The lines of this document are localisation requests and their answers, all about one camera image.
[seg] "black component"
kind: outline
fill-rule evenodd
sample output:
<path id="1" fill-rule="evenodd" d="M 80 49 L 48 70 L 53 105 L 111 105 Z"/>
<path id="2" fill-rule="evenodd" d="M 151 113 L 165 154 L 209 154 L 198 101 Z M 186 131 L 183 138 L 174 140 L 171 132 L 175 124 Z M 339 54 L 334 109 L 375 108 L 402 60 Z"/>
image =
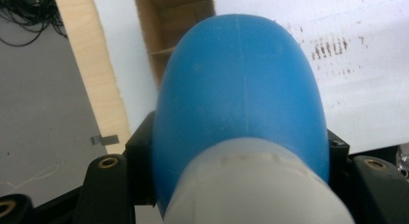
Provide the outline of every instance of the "black component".
<path id="1" fill-rule="evenodd" d="M 386 160 L 393 165 L 396 164 L 396 153 L 397 153 L 398 146 L 391 146 L 387 148 L 382 148 L 382 149 L 377 149 L 377 150 L 371 150 L 371 151 L 366 151 L 358 154 L 352 154 L 349 157 L 353 158 L 357 155 L 367 155 L 367 156 L 372 156 L 376 158 L 380 158 L 383 160 Z"/>
<path id="2" fill-rule="evenodd" d="M 0 198 L 1 223 L 34 223 L 35 215 L 30 198 L 13 194 Z"/>
<path id="3" fill-rule="evenodd" d="M 9 46 L 21 47 L 34 42 L 49 24 L 59 35 L 68 37 L 55 0 L 0 0 L 0 18 L 33 33 L 33 38 L 23 43 L 11 43 L 0 37 L 0 42 Z"/>
<path id="4" fill-rule="evenodd" d="M 344 170 L 346 160 L 349 154 L 349 145 L 334 134 L 331 130 L 328 132 L 328 142 L 330 146 L 330 183 L 336 180 L 341 171 Z"/>
<path id="5" fill-rule="evenodd" d="M 109 154 L 94 160 L 88 167 L 73 223 L 134 223 L 134 212 L 125 157 Z"/>
<path id="6" fill-rule="evenodd" d="M 353 158 L 353 186 L 365 223 L 408 223 L 409 183 L 396 167 L 379 158 Z"/>
<path id="7" fill-rule="evenodd" d="M 118 138 L 118 135 L 110 135 L 110 136 L 105 136 L 105 137 L 102 137 L 102 135 L 96 135 L 96 136 L 91 137 L 91 143 L 93 145 L 101 144 L 102 146 L 107 146 L 107 145 L 119 144 L 120 139 Z"/>
<path id="8" fill-rule="evenodd" d="M 150 112 L 125 145 L 134 205 L 155 205 L 151 163 L 154 112 Z"/>
<path id="9" fill-rule="evenodd" d="M 69 224 L 72 222 L 81 187 L 36 208 L 38 223 Z"/>

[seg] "black cable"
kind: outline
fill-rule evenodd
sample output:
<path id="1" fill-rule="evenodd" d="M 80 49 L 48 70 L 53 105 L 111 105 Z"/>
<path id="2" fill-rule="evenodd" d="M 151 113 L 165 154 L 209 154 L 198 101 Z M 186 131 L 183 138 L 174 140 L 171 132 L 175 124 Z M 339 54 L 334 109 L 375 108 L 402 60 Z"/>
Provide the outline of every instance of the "black cable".
<path id="1" fill-rule="evenodd" d="M 57 34 L 68 37 L 62 30 L 64 23 L 55 0 L 0 0 L 0 17 L 36 34 L 30 41 L 22 44 L 10 43 L 0 38 L 0 42 L 9 46 L 21 47 L 34 42 L 49 24 Z"/>

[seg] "white cylindrical component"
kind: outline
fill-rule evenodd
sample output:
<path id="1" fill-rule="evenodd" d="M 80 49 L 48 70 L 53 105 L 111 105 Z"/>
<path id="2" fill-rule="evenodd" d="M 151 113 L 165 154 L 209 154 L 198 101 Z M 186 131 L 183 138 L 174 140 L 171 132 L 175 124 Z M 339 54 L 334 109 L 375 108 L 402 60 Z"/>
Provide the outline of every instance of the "white cylindrical component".
<path id="1" fill-rule="evenodd" d="M 256 138 L 225 141 L 184 170 L 166 224 L 354 223 L 342 201 L 287 149 Z"/>

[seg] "wooden edge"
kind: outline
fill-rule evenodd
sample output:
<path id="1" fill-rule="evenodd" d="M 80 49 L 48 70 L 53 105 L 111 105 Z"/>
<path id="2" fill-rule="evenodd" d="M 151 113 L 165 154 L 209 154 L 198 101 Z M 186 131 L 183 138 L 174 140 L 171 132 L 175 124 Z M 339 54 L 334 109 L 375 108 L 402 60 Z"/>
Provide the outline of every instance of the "wooden edge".
<path id="1" fill-rule="evenodd" d="M 106 146 L 107 152 L 121 154 L 130 137 L 129 125 L 94 0 L 56 2 L 99 131 L 102 136 L 119 137 L 120 143 Z"/>

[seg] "gray surface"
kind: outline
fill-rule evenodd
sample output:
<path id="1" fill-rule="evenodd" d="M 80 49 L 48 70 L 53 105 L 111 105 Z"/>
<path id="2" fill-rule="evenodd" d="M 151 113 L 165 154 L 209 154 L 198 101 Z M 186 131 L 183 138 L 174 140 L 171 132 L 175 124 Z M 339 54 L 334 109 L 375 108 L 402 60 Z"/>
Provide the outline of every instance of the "gray surface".
<path id="1" fill-rule="evenodd" d="M 32 35 L 0 19 L 0 37 Z M 49 27 L 25 47 L 0 43 L 0 196 L 23 193 L 35 206 L 82 184 L 106 154 L 68 40 Z"/>

